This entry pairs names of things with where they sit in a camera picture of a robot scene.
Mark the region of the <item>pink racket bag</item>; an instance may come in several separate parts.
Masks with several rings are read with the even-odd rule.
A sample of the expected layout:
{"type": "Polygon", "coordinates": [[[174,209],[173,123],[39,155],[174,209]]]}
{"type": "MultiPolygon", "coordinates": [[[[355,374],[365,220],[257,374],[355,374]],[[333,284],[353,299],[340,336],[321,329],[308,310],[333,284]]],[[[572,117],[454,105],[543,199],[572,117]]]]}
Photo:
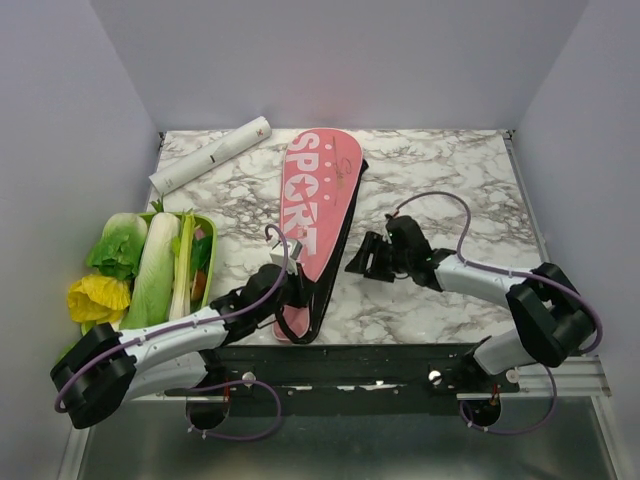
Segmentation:
{"type": "Polygon", "coordinates": [[[290,332],[275,324],[272,332],[278,341],[309,344],[319,335],[367,168],[360,144],[342,130],[306,130],[288,145],[280,229],[302,244],[298,262],[311,281],[311,296],[300,308],[284,308],[283,319],[290,332]]]}

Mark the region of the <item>white shuttlecock tube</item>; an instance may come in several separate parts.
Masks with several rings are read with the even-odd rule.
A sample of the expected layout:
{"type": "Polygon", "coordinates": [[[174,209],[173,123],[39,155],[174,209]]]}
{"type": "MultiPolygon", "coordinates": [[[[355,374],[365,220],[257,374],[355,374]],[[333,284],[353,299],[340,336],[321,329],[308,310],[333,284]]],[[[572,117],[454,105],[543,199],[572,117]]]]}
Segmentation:
{"type": "Polygon", "coordinates": [[[268,139],[272,129],[264,116],[230,131],[149,177],[160,195],[169,194],[268,139]]]}

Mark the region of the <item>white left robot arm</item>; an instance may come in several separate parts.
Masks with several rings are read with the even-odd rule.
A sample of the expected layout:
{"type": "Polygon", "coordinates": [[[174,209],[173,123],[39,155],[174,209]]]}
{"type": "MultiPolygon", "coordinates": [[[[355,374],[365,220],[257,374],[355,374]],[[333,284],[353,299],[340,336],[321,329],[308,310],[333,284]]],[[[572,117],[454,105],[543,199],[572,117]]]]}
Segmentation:
{"type": "Polygon", "coordinates": [[[307,306],[314,291],[315,283],[303,271],[288,273],[267,264],[244,286],[181,319],[122,331],[96,325],[50,372],[58,391],[54,410],[68,414],[77,429],[94,426],[116,412],[134,382],[152,368],[235,343],[267,318],[281,320],[286,306],[307,306]]]}

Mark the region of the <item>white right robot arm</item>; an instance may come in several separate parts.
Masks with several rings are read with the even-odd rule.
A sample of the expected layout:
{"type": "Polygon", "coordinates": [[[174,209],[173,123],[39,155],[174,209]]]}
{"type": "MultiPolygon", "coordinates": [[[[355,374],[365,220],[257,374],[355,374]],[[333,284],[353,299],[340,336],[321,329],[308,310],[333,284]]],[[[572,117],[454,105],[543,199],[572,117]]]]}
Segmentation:
{"type": "Polygon", "coordinates": [[[384,236],[367,232],[345,270],[389,283],[406,274],[418,286],[508,309],[515,327],[474,346],[459,368],[462,384],[474,392],[511,368],[535,363],[555,368],[596,332],[593,316],[556,265],[516,271],[480,268],[462,261],[454,250],[432,248],[409,216],[389,218],[384,236]]]}

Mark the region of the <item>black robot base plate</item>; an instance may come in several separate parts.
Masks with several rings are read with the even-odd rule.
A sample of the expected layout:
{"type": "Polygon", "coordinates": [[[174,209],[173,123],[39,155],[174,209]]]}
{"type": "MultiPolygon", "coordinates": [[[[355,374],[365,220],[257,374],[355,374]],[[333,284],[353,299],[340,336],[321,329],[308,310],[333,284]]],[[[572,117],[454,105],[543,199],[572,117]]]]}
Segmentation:
{"type": "Polygon", "coordinates": [[[505,374],[471,366],[463,344],[226,346],[205,350],[197,384],[231,382],[233,416],[454,415],[459,395],[516,393],[505,374]]]}

